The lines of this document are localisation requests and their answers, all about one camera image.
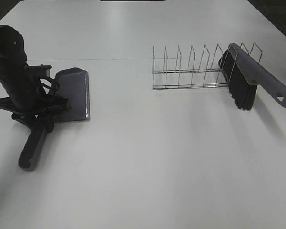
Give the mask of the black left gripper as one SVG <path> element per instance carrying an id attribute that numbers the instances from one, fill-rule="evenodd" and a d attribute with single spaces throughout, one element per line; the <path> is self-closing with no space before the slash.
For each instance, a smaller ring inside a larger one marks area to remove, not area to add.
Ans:
<path id="1" fill-rule="evenodd" d="M 71 108 L 67 98 L 59 96 L 57 89 L 50 88 L 45 92 L 44 88 L 37 90 L 20 90 L 18 88 L 6 88 L 8 97 L 0 98 L 0 109 L 12 112 L 12 119 L 30 130 L 37 130 L 37 116 L 44 116 L 44 127 L 48 133 L 54 129 L 53 114 L 59 115 Z"/>

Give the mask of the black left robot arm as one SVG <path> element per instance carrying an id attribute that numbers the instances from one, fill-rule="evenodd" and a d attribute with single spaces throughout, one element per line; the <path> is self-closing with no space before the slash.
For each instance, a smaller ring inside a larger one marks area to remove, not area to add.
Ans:
<path id="1" fill-rule="evenodd" d="M 8 95 L 0 98 L 0 109 L 28 128 L 41 122 L 48 132 L 54 129 L 54 116 L 70 108 L 68 99 L 56 94 L 60 84 L 49 76 L 50 68 L 29 66 L 23 36 L 0 25 L 0 83 Z"/>

